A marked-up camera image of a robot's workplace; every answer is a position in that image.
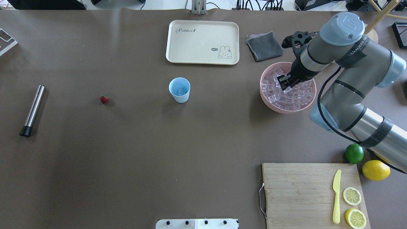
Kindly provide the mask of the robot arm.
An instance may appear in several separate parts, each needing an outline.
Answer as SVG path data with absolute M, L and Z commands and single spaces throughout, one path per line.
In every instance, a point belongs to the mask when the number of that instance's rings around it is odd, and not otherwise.
M 278 77 L 285 90 L 313 79 L 330 63 L 339 68 L 327 91 L 323 84 L 310 119 L 322 128 L 374 152 L 390 167 L 406 173 L 406 131 L 362 104 L 374 87 L 387 87 L 402 76 L 406 61 L 365 34 L 365 25 L 351 12 L 332 16 L 318 32 L 297 31 L 282 48 L 296 57 L 291 70 Z

